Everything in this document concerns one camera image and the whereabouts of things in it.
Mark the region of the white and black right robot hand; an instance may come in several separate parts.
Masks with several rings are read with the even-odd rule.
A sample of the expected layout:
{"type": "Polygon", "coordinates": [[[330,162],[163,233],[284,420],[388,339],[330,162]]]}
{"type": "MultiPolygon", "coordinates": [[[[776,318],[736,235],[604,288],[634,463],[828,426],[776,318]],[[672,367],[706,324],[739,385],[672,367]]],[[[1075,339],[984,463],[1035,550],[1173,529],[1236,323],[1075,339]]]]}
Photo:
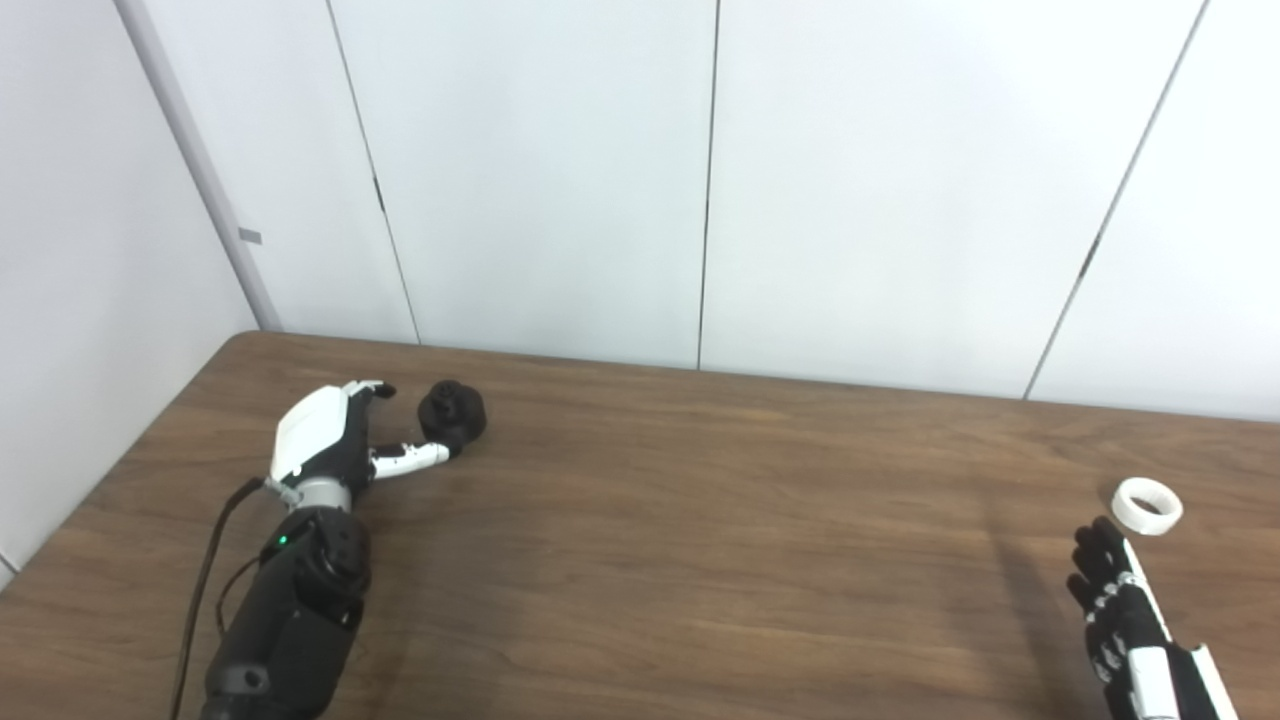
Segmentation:
{"type": "Polygon", "coordinates": [[[1082,609],[1087,657],[1114,719],[1235,719],[1206,644],[1172,638],[1128,538],[1103,516],[1078,527],[1066,579],[1082,609]]]}

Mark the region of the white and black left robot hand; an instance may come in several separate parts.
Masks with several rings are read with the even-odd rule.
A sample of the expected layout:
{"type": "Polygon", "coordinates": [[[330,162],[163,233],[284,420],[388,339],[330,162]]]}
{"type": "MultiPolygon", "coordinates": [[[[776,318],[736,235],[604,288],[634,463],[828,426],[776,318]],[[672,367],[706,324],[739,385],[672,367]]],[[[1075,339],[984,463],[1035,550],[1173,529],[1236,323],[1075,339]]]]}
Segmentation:
{"type": "Polygon", "coordinates": [[[458,454],[438,442],[374,446],[369,411],[396,387],[383,380],[324,386],[298,401],[278,423],[266,483],[297,495],[308,480],[333,480],[352,495],[375,480],[448,462],[458,454]]]}

